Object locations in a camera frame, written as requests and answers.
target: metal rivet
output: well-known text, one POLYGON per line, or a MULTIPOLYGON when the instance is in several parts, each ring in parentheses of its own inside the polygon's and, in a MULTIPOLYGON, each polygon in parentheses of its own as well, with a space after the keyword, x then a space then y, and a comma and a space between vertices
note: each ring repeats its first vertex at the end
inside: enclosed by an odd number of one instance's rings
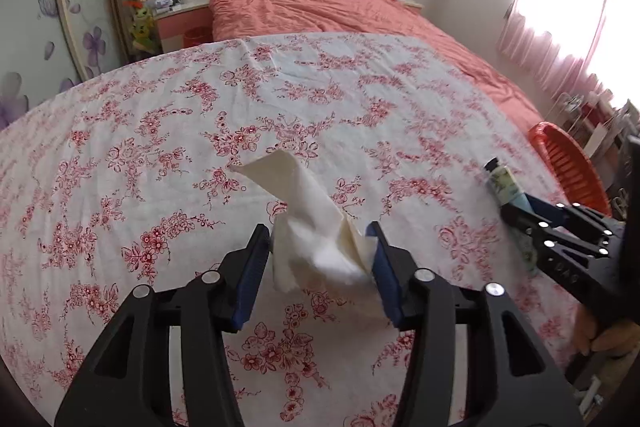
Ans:
POLYGON ((436 278, 436 274, 427 268, 419 268, 414 272, 414 277, 418 281, 429 282, 436 278))
POLYGON ((143 297, 146 297, 147 295, 149 295, 149 292, 149 286, 147 286, 146 284, 139 284, 138 286, 133 288, 133 296, 136 299, 142 299, 143 297))
POLYGON ((499 297, 504 293, 504 288, 497 282, 490 282, 484 289, 489 295, 493 295, 494 297, 499 297))
POLYGON ((204 272, 202 274, 202 282, 206 284, 213 284, 214 282, 218 282, 220 280, 220 273, 215 270, 209 270, 208 272, 204 272))

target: blue gripper pad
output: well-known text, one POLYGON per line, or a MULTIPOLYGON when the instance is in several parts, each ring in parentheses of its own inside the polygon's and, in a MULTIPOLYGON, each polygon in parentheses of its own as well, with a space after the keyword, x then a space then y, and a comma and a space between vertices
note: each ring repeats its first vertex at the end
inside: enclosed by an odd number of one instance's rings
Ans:
POLYGON ((262 227, 254 232, 243 252, 247 260, 236 285, 236 309, 231 317, 231 324, 236 330, 241 330, 251 316, 264 267, 269 258, 269 230, 264 225, 262 227))
POLYGON ((367 227, 366 235, 378 238, 378 247, 373 259, 373 278, 376 280, 385 314, 394 327, 398 328, 402 320, 402 288, 386 256, 386 239, 378 236, 373 223, 367 227))

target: pink bedding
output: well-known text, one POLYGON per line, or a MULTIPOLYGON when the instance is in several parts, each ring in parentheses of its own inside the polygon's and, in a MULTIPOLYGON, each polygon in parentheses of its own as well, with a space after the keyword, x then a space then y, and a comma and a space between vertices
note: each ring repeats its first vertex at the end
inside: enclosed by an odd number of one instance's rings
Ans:
POLYGON ((211 0, 210 7, 215 41, 345 31, 418 37, 471 77, 523 133, 542 121, 519 87, 397 0, 211 0))

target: red plastic basket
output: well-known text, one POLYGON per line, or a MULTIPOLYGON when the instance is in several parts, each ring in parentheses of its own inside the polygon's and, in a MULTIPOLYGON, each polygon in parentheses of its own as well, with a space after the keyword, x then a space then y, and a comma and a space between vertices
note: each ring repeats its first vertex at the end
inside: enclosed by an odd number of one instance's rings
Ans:
POLYGON ((529 142, 556 176, 570 202, 611 215, 609 198, 591 160, 571 136, 557 125, 542 122, 530 129, 529 142))
POLYGON ((182 38, 183 47, 185 48, 193 48, 194 46, 206 44, 206 42, 211 42, 212 40, 212 30, 206 26, 187 30, 182 38))

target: floral sheet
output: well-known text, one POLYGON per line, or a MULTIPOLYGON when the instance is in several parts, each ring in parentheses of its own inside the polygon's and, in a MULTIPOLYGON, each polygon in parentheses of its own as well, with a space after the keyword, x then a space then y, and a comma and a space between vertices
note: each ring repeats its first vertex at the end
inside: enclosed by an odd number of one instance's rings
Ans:
MULTIPOLYGON (((0 353, 48 421, 135 285, 184 285, 285 209, 229 170, 279 148, 359 229, 380 220, 454 283, 502 283, 566 360, 575 303, 527 275, 482 165, 497 155, 532 194, 562 193, 468 77, 415 38, 236 39, 111 71, 0 133, 0 353)), ((225 337, 247 425, 388 425, 412 333, 327 293, 276 293, 269 269, 225 337)), ((175 343, 172 384, 184 423, 175 343)))

